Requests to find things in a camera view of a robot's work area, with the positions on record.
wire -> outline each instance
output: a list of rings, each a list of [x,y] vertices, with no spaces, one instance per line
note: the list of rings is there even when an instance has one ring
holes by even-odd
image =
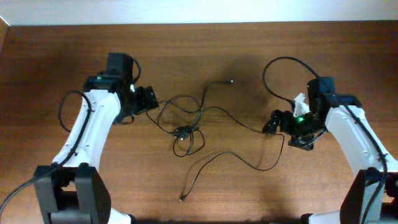
[[[42,177],[47,176],[47,175],[50,175],[50,174],[52,174],[53,172],[57,171],[59,168],[61,168],[63,165],[65,165],[65,164],[70,160],[70,158],[76,153],[76,149],[77,149],[77,147],[78,147],[78,145],[79,145],[79,143],[80,143],[81,137],[83,136],[83,133],[84,133],[84,131],[85,131],[85,129],[86,129],[86,125],[87,125],[88,120],[89,120],[89,118],[90,118],[90,114],[91,114],[91,112],[94,112],[94,111],[91,109],[90,101],[88,100],[87,96],[86,96],[84,93],[82,93],[82,92],[80,92],[80,91],[72,90],[72,91],[69,91],[68,93],[66,93],[65,96],[64,96],[64,97],[62,98],[62,100],[61,100],[60,107],[59,107],[59,111],[58,111],[58,118],[59,118],[59,119],[60,119],[60,114],[61,114],[62,106],[63,106],[63,104],[64,104],[66,98],[67,98],[69,95],[73,94],[73,93],[74,93],[74,94],[79,94],[79,95],[81,95],[81,96],[86,100],[87,105],[88,105],[87,115],[86,115],[86,118],[85,118],[85,120],[84,120],[84,122],[83,122],[83,125],[82,125],[81,129],[80,129],[80,132],[79,132],[79,135],[78,135],[78,137],[77,137],[77,139],[76,139],[75,144],[72,146],[72,148],[70,149],[68,155],[66,156],[66,158],[64,158],[64,160],[63,160],[61,163],[57,164],[57,165],[56,165],[53,169],[51,169],[50,171],[48,171],[48,172],[46,172],[46,173],[43,173],[43,174],[39,174],[39,175],[37,175],[37,176],[31,178],[31,179],[28,180],[27,182],[24,182],[23,184],[21,184],[20,186],[18,186],[16,189],[14,189],[14,190],[4,199],[3,203],[2,203],[1,206],[0,206],[0,221],[1,221],[1,215],[2,215],[2,213],[3,213],[3,211],[4,211],[5,207],[6,207],[6,205],[11,201],[11,199],[12,199],[13,197],[15,197],[15,195],[17,195],[21,190],[25,189],[26,187],[28,187],[28,186],[30,186],[30,185],[36,183],[36,182],[37,182],[38,180],[40,180]]]
[[[137,65],[137,68],[138,68],[138,75],[137,75],[136,78],[134,78],[132,80],[132,84],[135,84],[138,81],[139,77],[141,76],[142,68],[141,68],[141,65],[139,65],[139,63],[138,63],[138,61],[136,59],[133,58],[132,61]]]
[[[61,99],[60,106],[58,108],[58,120],[60,121],[61,127],[68,133],[70,133],[70,130],[64,125],[64,123],[62,121],[61,114],[62,114],[63,105],[65,104],[65,100],[72,94],[77,94],[77,95],[80,95],[81,97],[83,97],[85,99],[85,101],[87,102],[88,108],[91,110],[91,103],[84,93],[77,91],[77,90],[71,90],[71,91],[67,92],[66,94],[64,94],[64,96]]]
[[[270,168],[259,169],[259,168],[255,167],[255,166],[251,165],[249,162],[245,161],[242,157],[240,157],[239,155],[237,155],[237,154],[234,153],[234,152],[230,152],[230,151],[221,152],[221,153],[217,154],[216,156],[214,156],[213,158],[211,158],[209,161],[207,161],[207,162],[199,169],[198,174],[196,175],[195,180],[193,181],[190,190],[188,191],[188,193],[186,193],[185,195],[183,195],[183,196],[180,197],[180,202],[183,202],[183,201],[188,197],[188,195],[192,192],[193,187],[195,186],[195,184],[196,184],[196,182],[197,182],[197,180],[198,180],[198,177],[199,177],[199,175],[200,175],[200,172],[201,172],[209,163],[211,163],[213,160],[215,160],[217,157],[219,157],[219,156],[221,156],[221,155],[224,155],[224,154],[231,154],[232,156],[237,157],[240,161],[244,162],[244,163],[245,163],[247,166],[249,166],[250,168],[255,169],[255,170],[258,170],[258,171],[264,172],[264,171],[269,171],[269,170],[273,169],[273,168],[278,164],[278,162],[279,162],[280,156],[282,155],[282,151],[283,151],[283,148],[284,148],[284,143],[285,143],[285,136],[284,136],[283,134],[274,134],[274,135],[282,136],[282,146],[280,147],[280,152],[279,152],[279,155],[278,155],[277,160],[275,161],[274,165],[272,165]]]
[[[200,114],[202,114],[202,111],[203,111],[202,108],[203,108],[203,105],[204,105],[204,103],[205,103],[205,97],[206,97],[206,93],[207,93],[209,87],[212,86],[213,84],[228,84],[228,85],[230,85],[230,84],[232,84],[232,83],[233,83],[233,80],[228,80],[228,81],[212,81],[212,82],[209,82],[209,83],[206,85],[205,90],[204,90],[204,92],[203,92],[202,99],[201,99],[201,103],[199,103],[199,101],[198,101],[194,96],[191,96],[191,95],[184,95],[184,94],[175,95],[175,96],[171,97],[171,99],[169,99],[169,100],[160,101],[159,103],[164,103],[165,105],[164,105],[164,107],[160,110],[160,112],[159,112],[159,114],[157,115],[157,118],[156,118],[156,119],[151,118],[151,116],[149,116],[149,113],[146,112],[147,117],[148,117],[156,126],[158,126],[158,127],[159,127],[162,131],[164,131],[165,133],[171,134],[171,135],[173,135],[173,136],[175,137],[175,141],[174,141],[174,143],[173,143],[173,152],[174,152],[174,154],[175,154],[176,156],[178,156],[178,157],[185,157],[185,156],[189,156],[189,155],[192,155],[192,154],[198,152],[199,150],[201,150],[201,149],[203,149],[203,148],[205,147],[206,140],[205,140],[205,137],[204,137],[203,133],[199,130],[199,127],[197,127],[197,124],[198,124],[199,119],[201,118],[201,116],[200,116],[200,117],[197,116],[197,117],[195,118],[195,121],[193,122],[192,125],[180,126],[180,127],[177,127],[176,129],[174,129],[173,131],[168,131],[168,130],[164,129],[164,128],[160,125],[160,117],[163,115],[163,112],[165,111],[166,107],[168,107],[168,105],[172,105],[172,106],[178,108],[179,110],[183,111],[184,113],[194,114],[194,113],[200,112]],[[175,100],[178,100],[178,99],[181,99],[181,98],[188,98],[188,99],[191,99],[191,100],[194,102],[194,104],[197,106],[197,109],[195,109],[195,110],[188,110],[188,109],[186,109],[186,108],[184,108],[184,107],[182,107],[182,106],[179,106],[178,104],[174,103]],[[201,145],[198,149],[196,149],[196,150],[193,150],[194,139],[195,139],[195,137],[194,137],[194,132],[199,132],[200,135],[201,135],[201,138],[203,139],[202,145]],[[190,138],[190,143],[189,143],[188,149],[186,150],[186,153],[185,153],[184,155],[177,154],[177,153],[175,152],[175,145],[177,144],[178,141],[182,141],[182,140],[184,140],[185,138],[187,138],[188,136],[189,136],[189,138]]]
[[[266,82],[266,79],[265,79],[267,68],[268,68],[272,63],[274,63],[275,61],[281,60],[281,59],[289,59],[289,60],[296,61],[296,62],[300,63],[301,65],[303,65],[306,69],[308,69],[316,78],[320,78],[320,76],[319,76],[309,65],[307,65],[307,64],[304,63],[303,61],[301,61],[301,60],[299,60],[299,59],[297,59],[297,58],[294,58],[294,57],[286,57],[286,56],[283,56],[283,57],[277,57],[277,58],[271,60],[271,61],[266,65],[266,67],[264,68],[264,71],[263,71],[263,73],[262,73],[262,81],[264,82],[264,86],[266,87],[266,89],[267,89],[272,95],[274,95],[274,96],[276,96],[276,97],[278,97],[278,98],[280,98],[280,99],[286,100],[286,101],[288,101],[290,104],[292,104],[292,100],[289,100],[289,99],[286,99],[286,98],[281,97],[281,96],[279,96],[279,95],[276,95],[273,91],[271,91],[271,90],[269,89],[269,87],[267,86],[267,82]],[[320,79],[320,80],[321,80],[321,82],[323,82],[323,84],[328,88],[328,90],[329,90],[330,92],[333,92],[333,90],[330,88],[330,86],[328,86],[328,84],[327,84],[323,79]],[[383,172],[382,172],[382,175],[381,175],[381,179],[380,179],[379,184],[377,185],[375,191],[373,192],[371,198],[369,199],[369,202],[368,202],[368,204],[366,205],[364,214],[363,214],[363,216],[362,216],[361,224],[365,224],[365,223],[366,223],[366,217],[367,217],[367,215],[368,215],[368,213],[369,213],[369,210],[370,210],[370,208],[371,208],[371,206],[372,206],[374,200],[376,199],[377,195],[380,193],[383,184],[386,182],[386,179],[387,179],[387,172],[388,172],[388,170],[387,170],[387,162],[386,162],[385,155],[383,155],[383,153],[382,153],[382,151],[381,151],[381,148],[380,148],[379,144],[376,142],[375,138],[374,138],[373,135],[369,132],[369,130],[365,127],[365,125],[362,123],[362,121],[352,112],[352,110],[348,107],[348,105],[346,105],[345,103],[342,102],[342,100],[340,99],[340,97],[338,97],[337,95],[333,95],[333,96],[337,99],[337,101],[339,102],[339,104],[341,104],[341,105],[344,106],[344,108],[348,111],[348,113],[353,117],[353,119],[355,120],[355,122],[356,122],[357,124],[360,125],[360,127],[361,127],[362,130],[365,132],[365,134],[367,135],[367,137],[371,140],[371,142],[373,143],[373,145],[374,145],[374,147],[375,147],[377,153],[379,154],[380,161],[381,161],[381,164],[382,164]]]
[[[235,122],[237,122],[240,126],[246,128],[246,129],[248,129],[248,130],[250,130],[250,131],[253,131],[253,132],[255,132],[255,133],[263,134],[262,131],[258,131],[258,130],[252,129],[252,128],[250,128],[249,126],[246,126],[246,125],[243,124],[242,122],[238,121],[238,120],[237,120],[234,116],[232,116],[228,111],[226,111],[224,108],[221,108],[221,107],[219,107],[219,106],[210,106],[210,107],[207,107],[207,108],[205,108],[204,110],[202,110],[200,113],[198,113],[198,115],[197,115],[196,118],[194,119],[193,125],[196,126],[196,125],[199,123],[199,121],[201,120],[201,118],[203,117],[203,114],[204,114],[206,111],[210,110],[210,109],[218,109],[218,110],[221,110],[221,111],[223,111],[224,113],[226,113],[232,120],[234,120]]]

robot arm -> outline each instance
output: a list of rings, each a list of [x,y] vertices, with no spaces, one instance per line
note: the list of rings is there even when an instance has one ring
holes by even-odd
[[[134,88],[134,59],[124,54],[109,54],[105,72],[89,77],[84,95],[91,113],[74,155],[52,175],[35,183],[37,198],[45,224],[130,224],[134,217],[111,208],[111,197],[98,174],[101,154],[112,124],[122,123],[127,116],[141,114],[159,106],[152,87]],[[88,113],[83,100],[70,135],[55,156],[53,166],[71,152]],[[47,173],[53,166],[39,166],[35,175]],[[62,187],[74,183],[76,192]]]
[[[372,134],[373,138],[379,144],[382,153],[386,157],[388,172],[392,174],[397,173],[398,162],[391,156],[391,154],[389,154],[389,152],[375,135],[374,131],[371,129],[368,121],[365,118],[364,110],[356,106],[349,107],[351,111],[361,119],[362,123],[365,125],[368,131]],[[355,181],[356,183],[360,183],[360,178],[358,178],[358,176],[364,177],[365,175],[363,175],[363,173],[367,172],[366,170],[368,170],[369,168],[376,168],[378,171],[382,172],[382,164],[379,160],[379,155],[373,143],[365,135],[362,128],[356,124],[355,120],[348,113],[344,106],[331,108],[326,117],[325,125],[327,130],[331,132],[338,141],[340,148],[343,150],[344,155],[347,158],[347,161],[353,171],[354,176],[357,176],[357,179]],[[390,177],[387,181],[397,182],[397,180],[393,180],[393,177]],[[368,204],[370,195],[375,191],[376,185],[377,182],[373,182],[368,186],[353,184],[351,190],[349,191],[345,201],[341,206],[342,210],[311,215],[308,218],[308,222],[311,224],[358,223],[358,220],[360,220],[363,216],[364,206]],[[355,193],[362,193],[362,198],[353,199],[353,195],[355,195]],[[383,191],[373,202],[373,212],[369,213],[367,217],[367,220],[369,222],[377,223],[380,220],[380,214],[382,211],[382,196]],[[358,206],[355,206],[356,203],[360,203],[361,206],[358,208]],[[385,215],[383,218],[383,222],[386,223],[396,222],[396,219],[394,219],[393,217],[389,217],[388,215]]]
[[[280,131],[292,137],[289,141],[290,146],[308,151],[313,149],[313,142],[317,139],[316,133],[322,135],[325,131],[331,132],[343,150],[356,179],[341,210],[304,216],[306,223],[361,223],[371,195],[381,181],[383,167],[375,145],[346,107],[341,104],[348,105],[355,117],[360,119],[386,160],[389,174],[386,183],[382,185],[382,190],[376,195],[368,210],[366,221],[372,223],[388,221],[391,215],[397,211],[397,201],[395,200],[392,205],[386,205],[393,209],[382,209],[384,186],[391,186],[386,187],[387,194],[397,197],[398,162],[388,153],[371,129],[366,121],[361,103],[354,96],[337,95],[334,81],[329,77],[318,77],[310,81],[308,95],[310,105],[302,105],[304,102],[301,93],[296,98],[301,100],[295,101],[294,112],[274,111],[263,131],[274,133],[280,126]]]

tangled cable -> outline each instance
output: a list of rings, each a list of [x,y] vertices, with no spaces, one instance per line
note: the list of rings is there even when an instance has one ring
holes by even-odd
[[[206,93],[207,93],[209,87],[210,87],[212,84],[215,84],[215,83],[232,84],[233,81],[230,80],[230,81],[215,81],[215,82],[209,82],[209,83],[207,84],[206,88],[205,88],[205,91],[203,92],[203,96],[202,96],[202,99],[201,99],[201,103],[199,103],[199,101],[198,101],[194,96],[190,96],[190,95],[176,95],[176,96],[171,97],[171,99],[169,99],[169,100],[165,100],[165,101],[160,101],[160,102],[159,102],[160,104],[161,104],[161,103],[164,103],[165,105],[164,105],[164,107],[160,110],[160,112],[159,112],[159,114],[158,114],[158,116],[157,116],[156,119],[153,119],[151,116],[149,116],[148,112],[146,113],[147,117],[148,117],[154,124],[156,124],[156,126],[158,126],[158,127],[159,127],[161,130],[163,130],[164,132],[166,132],[166,133],[168,133],[168,134],[171,134],[171,135],[173,135],[173,136],[175,137],[175,140],[174,140],[174,143],[173,143],[173,153],[174,153],[174,155],[176,155],[177,157],[190,156],[190,155],[192,155],[192,154],[194,154],[194,153],[200,151],[201,149],[203,149],[203,148],[205,147],[206,139],[205,139],[203,133],[199,130],[198,124],[199,124],[200,120],[202,119],[203,115],[205,114],[205,112],[208,111],[208,110],[214,110],[214,109],[216,109],[216,110],[221,110],[222,112],[224,112],[225,114],[227,114],[232,120],[234,120],[235,122],[237,122],[240,126],[246,128],[246,129],[248,129],[248,130],[250,130],[250,131],[253,131],[253,132],[255,132],[255,133],[265,134],[265,133],[263,133],[262,131],[258,131],[258,130],[255,130],[255,129],[250,128],[249,126],[246,126],[245,124],[243,124],[242,122],[240,122],[239,120],[237,120],[234,116],[232,116],[232,115],[231,115],[228,111],[226,111],[224,108],[221,108],[221,107],[219,107],[219,106],[209,106],[209,107],[207,107],[207,108],[204,108],[204,107],[203,107],[204,102],[205,102]],[[194,102],[194,104],[196,104],[196,105],[198,106],[198,109],[196,109],[196,110],[188,110],[188,109],[186,109],[186,108],[184,108],[184,107],[182,107],[182,106],[179,106],[178,104],[174,103],[175,100],[180,99],[180,98],[188,98],[188,99],[191,99],[191,100]],[[178,108],[179,110],[183,111],[184,113],[189,113],[189,114],[197,113],[197,115],[195,116],[195,118],[194,118],[194,120],[193,120],[193,122],[192,122],[191,125],[179,126],[179,127],[175,128],[173,131],[168,131],[168,130],[164,129],[164,128],[159,124],[159,122],[160,122],[160,117],[163,115],[163,112],[165,111],[165,109],[166,109],[166,107],[167,107],[168,105],[173,105],[174,107]],[[195,132],[198,132],[198,133],[201,135],[201,138],[203,139],[203,144],[202,144],[198,149],[193,149],[194,139],[195,139],[194,133],[195,133]],[[251,165],[249,162],[245,161],[241,156],[237,155],[237,154],[234,153],[234,152],[231,152],[231,151],[221,152],[221,153],[217,154],[216,156],[214,156],[213,158],[211,158],[208,162],[206,162],[206,163],[200,168],[200,170],[198,171],[198,173],[197,173],[197,175],[196,175],[196,177],[195,177],[195,180],[193,181],[193,183],[192,183],[192,185],[191,185],[191,187],[190,187],[190,190],[189,190],[186,194],[184,194],[183,196],[180,197],[180,201],[181,201],[181,202],[184,201],[184,200],[186,199],[186,197],[188,197],[188,195],[191,193],[191,191],[193,190],[193,187],[195,186],[195,184],[196,184],[196,182],[197,182],[197,180],[198,180],[198,177],[199,177],[199,175],[200,175],[200,172],[205,168],[205,166],[207,166],[211,161],[215,160],[217,157],[219,157],[219,156],[221,156],[221,155],[223,155],[223,154],[230,154],[230,155],[232,155],[232,156],[234,156],[234,157],[237,157],[240,161],[244,162],[247,166],[249,166],[249,167],[252,168],[252,169],[258,170],[258,171],[268,171],[268,170],[273,169],[273,168],[278,164],[278,162],[279,162],[279,159],[280,159],[280,157],[281,157],[281,155],[282,155],[282,150],[283,150],[284,141],[285,141],[285,137],[284,137],[283,134],[275,134],[275,135],[282,136],[282,145],[281,145],[281,147],[280,147],[279,156],[278,156],[278,158],[277,158],[277,160],[276,160],[276,162],[274,163],[273,166],[271,166],[270,168],[267,168],[267,169],[259,169],[259,168],[255,167],[255,166]],[[175,152],[175,145],[178,143],[178,141],[182,141],[182,140],[186,139],[188,136],[189,136],[189,138],[190,138],[190,142],[189,142],[189,147],[188,147],[188,149],[186,150],[186,153],[185,153],[185,154],[182,154],[182,155],[181,155],[181,154],[177,154],[177,153]]]

green led light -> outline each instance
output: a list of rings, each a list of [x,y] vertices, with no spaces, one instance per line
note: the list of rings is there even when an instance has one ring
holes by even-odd
[[[301,123],[302,121],[304,121],[304,118],[302,118],[302,117],[297,117],[297,122],[298,122],[298,123]]]

wooden table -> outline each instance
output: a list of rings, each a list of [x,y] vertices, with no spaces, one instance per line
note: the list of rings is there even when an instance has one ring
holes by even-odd
[[[160,100],[177,93],[199,98],[208,81],[233,79],[234,85],[212,87],[206,105],[221,106],[255,129],[273,110],[289,109],[266,92],[264,65],[281,55],[300,58],[320,75],[335,77],[339,93],[360,99],[374,131],[398,157],[397,37],[398,22],[390,21],[11,27],[0,56],[0,198],[32,177],[37,165],[51,163],[68,136],[57,120],[62,95],[81,90],[88,76],[104,69],[108,52],[138,59],[143,68],[138,85],[152,85]],[[267,77],[288,98],[306,93],[312,78],[290,61],[277,62]],[[79,109],[80,99],[68,101],[69,126]],[[165,120],[173,129],[192,116],[170,110]],[[171,151],[173,137],[145,116],[113,126],[99,171],[113,207],[139,219],[278,220],[340,209],[354,179],[327,134],[311,152],[286,145],[269,172],[220,157],[180,203],[183,188],[210,154],[230,150],[268,167],[280,149],[280,137],[252,133],[220,111],[209,111],[200,128],[206,147],[181,159]],[[3,223],[42,223],[33,187],[9,204]]]

